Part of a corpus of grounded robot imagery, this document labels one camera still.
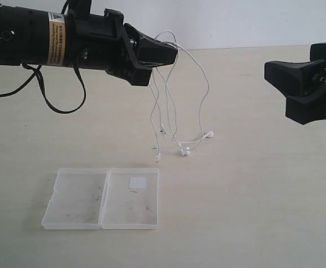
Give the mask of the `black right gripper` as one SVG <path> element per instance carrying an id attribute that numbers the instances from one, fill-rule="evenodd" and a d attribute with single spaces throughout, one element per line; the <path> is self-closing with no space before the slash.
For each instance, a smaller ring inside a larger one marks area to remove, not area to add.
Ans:
<path id="1" fill-rule="evenodd" d="M 301 125 L 326 120 L 326 42 L 310 46 L 309 61 L 266 62 L 264 78 L 287 97 L 287 118 Z M 321 94 L 314 97 L 314 91 Z"/>

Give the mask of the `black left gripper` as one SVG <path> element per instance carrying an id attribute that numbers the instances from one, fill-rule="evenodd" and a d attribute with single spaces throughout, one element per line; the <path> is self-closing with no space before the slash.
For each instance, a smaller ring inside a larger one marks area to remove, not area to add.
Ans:
<path id="1" fill-rule="evenodd" d="M 104 15 L 78 8 L 66 14 L 66 66 L 104 70 L 132 86 L 148 86 L 152 69 L 172 65 L 178 50 L 123 22 L 123 14 L 106 9 Z"/>

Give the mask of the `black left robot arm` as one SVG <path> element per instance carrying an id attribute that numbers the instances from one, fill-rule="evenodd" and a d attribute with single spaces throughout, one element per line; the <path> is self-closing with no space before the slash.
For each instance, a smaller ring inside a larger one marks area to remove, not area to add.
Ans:
<path id="1" fill-rule="evenodd" d="M 103 70 L 146 86 L 153 68 L 178 51 L 125 23 L 120 11 L 92 14 L 91 1 L 70 1 L 66 14 L 0 5 L 0 65 Z"/>

